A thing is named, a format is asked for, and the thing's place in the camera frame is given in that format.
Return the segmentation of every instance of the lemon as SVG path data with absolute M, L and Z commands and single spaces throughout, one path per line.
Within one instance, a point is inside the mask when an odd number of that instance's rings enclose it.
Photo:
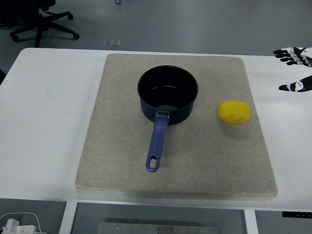
M 249 106 L 241 101 L 225 101 L 218 107 L 219 118 L 228 124 L 240 124 L 249 120 Z

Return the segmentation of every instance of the black saucepan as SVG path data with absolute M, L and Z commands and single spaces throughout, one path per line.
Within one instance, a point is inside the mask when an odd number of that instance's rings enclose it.
M 167 125 L 178 124 L 190 115 L 198 85 L 195 78 L 182 68 L 158 66 L 141 76 L 137 90 L 144 115 L 154 122 L 146 169 L 156 172 L 160 166 Z

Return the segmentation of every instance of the blue handle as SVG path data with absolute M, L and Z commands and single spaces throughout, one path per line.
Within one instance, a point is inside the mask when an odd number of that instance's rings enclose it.
M 162 147 L 169 120 L 170 119 L 168 117 L 155 116 L 150 149 L 146 159 L 146 169 L 149 172 L 156 172 L 159 169 Z M 151 167 L 151 161 L 153 159 L 156 160 L 155 167 Z

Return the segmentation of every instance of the chair base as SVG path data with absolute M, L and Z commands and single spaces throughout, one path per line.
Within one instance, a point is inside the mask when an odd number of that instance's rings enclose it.
M 43 33 L 43 31 L 47 31 L 48 28 L 54 28 L 54 29 L 57 29 L 57 30 L 60 30 L 60 31 L 63 31 L 66 33 L 70 33 L 73 35 L 74 39 L 79 39 L 78 33 L 75 33 L 73 30 L 71 30 L 69 28 L 65 28 L 65 27 L 53 22 L 53 21 L 58 20 L 62 17 L 65 17 L 65 16 L 67 16 L 68 19 L 72 20 L 74 17 L 69 11 L 66 11 L 63 13 L 58 13 L 58 14 L 51 13 L 51 12 L 48 12 L 48 13 L 50 14 L 50 16 L 43 17 L 42 15 L 39 15 L 37 19 L 30 22 L 27 26 L 11 32 L 10 35 L 12 37 L 12 40 L 15 42 L 18 42 L 20 39 L 18 36 L 16 36 L 16 34 L 26 32 L 26 31 L 33 29 L 33 28 L 37 28 L 35 47 L 39 47 L 39 43 L 40 43 L 40 40 L 42 37 L 42 33 Z

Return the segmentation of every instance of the white cable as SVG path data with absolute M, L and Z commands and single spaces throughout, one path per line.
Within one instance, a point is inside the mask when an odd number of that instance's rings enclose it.
M 31 212 L 15 212 L 15 213 L 7 213 L 7 214 L 4 214 L 0 217 L 0 220 L 6 216 L 6 215 L 33 215 L 36 217 L 36 220 L 37 220 L 37 223 L 38 223 L 38 229 L 39 229 L 39 232 L 37 234 L 48 234 L 48 233 L 45 233 L 45 232 L 42 232 L 41 231 L 41 227 L 40 227 L 40 223 L 39 223 L 39 219 L 38 219 L 38 216 L 34 213 L 31 213 Z

